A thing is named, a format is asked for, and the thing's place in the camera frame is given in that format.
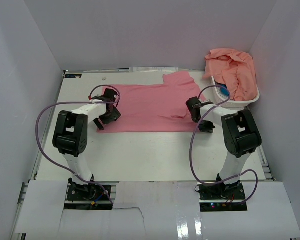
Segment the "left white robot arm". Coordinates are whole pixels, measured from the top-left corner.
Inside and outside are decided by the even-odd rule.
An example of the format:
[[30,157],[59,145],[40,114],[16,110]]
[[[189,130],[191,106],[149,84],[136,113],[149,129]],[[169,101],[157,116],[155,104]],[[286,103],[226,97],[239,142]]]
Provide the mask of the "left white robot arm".
[[121,113],[117,109],[120,93],[114,87],[105,88],[103,95],[90,96],[90,103],[72,111],[62,110],[58,114],[53,146],[66,159],[73,179],[80,184],[78,193],[89,200],[95,196],[96,187],[84,151],[88,146],[88,128],[91,123],[103,131],[106,125],[116,122]]

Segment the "pink t shirt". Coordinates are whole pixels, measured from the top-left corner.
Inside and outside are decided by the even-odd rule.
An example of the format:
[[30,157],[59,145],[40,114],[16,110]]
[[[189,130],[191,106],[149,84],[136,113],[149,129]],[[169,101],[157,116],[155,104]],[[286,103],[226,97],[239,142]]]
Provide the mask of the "pink t shirt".
[[195,123],[186,102],[200,94],[200,87],[186,71],[165,74],[162,84],[116,84],[120,92],[120,118],[100,134],[192,132]]

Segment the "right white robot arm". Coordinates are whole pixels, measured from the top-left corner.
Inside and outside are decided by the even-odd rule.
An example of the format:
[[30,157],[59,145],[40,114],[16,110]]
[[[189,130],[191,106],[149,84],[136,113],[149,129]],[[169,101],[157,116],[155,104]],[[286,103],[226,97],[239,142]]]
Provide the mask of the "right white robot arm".
[[192,97],[186,102],[191,119],[197,124],[196,132],[212,134],[216,125],[222,128],[227,156],[222,170],[216,177],[216,195],[226,200],[240,184],[240,177],[246,161],[262,144],[262,138],[252,113],[247,110],[231,110],[211,101],[200,101]]

